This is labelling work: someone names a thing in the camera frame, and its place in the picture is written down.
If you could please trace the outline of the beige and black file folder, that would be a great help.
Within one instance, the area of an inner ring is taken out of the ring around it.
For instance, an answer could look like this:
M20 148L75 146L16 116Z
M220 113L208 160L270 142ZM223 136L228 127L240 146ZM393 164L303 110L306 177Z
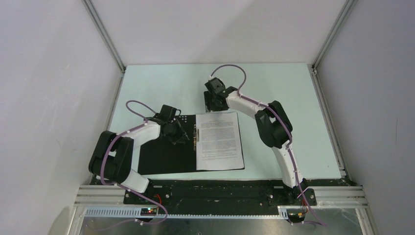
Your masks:
M196 170L196 151L193 149L193 125L196 115L177 116L189 141L173 145L159 137L142 145L139 150L138 172L142 175L203 172Z

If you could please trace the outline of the printed text paper sheets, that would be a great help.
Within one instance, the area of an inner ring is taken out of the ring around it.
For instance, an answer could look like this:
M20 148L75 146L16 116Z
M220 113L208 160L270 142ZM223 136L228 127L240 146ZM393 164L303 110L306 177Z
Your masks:
M237 113L206 113L195 117L196 170L244 169Z

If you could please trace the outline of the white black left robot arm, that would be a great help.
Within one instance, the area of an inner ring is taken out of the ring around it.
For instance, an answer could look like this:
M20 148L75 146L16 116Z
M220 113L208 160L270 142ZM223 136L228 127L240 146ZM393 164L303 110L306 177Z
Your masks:
M119 134L104 131L90 159L88 170L100 177L102 184L117 184L135 191L136 198L143 204L154 200L155 191L149 187L150 180L132 168L133 151L143 144L166 139L173 145L184 144L189 137L178 121L177 108L163 105L153 117L145 117L143 124Z

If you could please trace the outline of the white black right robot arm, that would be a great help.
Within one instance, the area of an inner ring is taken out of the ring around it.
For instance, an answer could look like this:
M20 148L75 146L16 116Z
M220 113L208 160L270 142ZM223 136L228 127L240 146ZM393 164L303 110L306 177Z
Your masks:
M256 122L259 137L275 154L282 173L282 181L288 187L285 200L292 205L304 199L300 188L303 176L297 166L293 148L293 126L278 101L262 103L240 94L235 87L226 87L219 78L205 83L205 105L208 111L219 112L229 109L239 111Z

